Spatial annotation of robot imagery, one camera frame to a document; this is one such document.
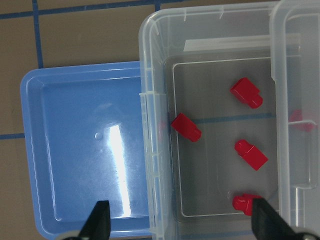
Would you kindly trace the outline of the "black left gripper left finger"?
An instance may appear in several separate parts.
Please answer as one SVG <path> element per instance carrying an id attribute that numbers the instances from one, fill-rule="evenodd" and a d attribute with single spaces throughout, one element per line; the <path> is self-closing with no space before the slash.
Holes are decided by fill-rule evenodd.
<path id="1" fill-rule="evenodd" d="M 98 201 L 82 227 L 80 238 L 109 238 L 111 235 L 111 215 L 108 200 Z"/>

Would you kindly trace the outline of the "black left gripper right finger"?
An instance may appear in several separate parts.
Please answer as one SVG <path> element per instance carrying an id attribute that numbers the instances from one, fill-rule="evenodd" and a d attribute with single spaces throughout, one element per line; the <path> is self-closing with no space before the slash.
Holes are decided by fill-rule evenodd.
<path id="1" fill-rule="evenodd" d="M 264 198 L 252 202 L 251 229 L 257 240 L 302 240 Z"/>

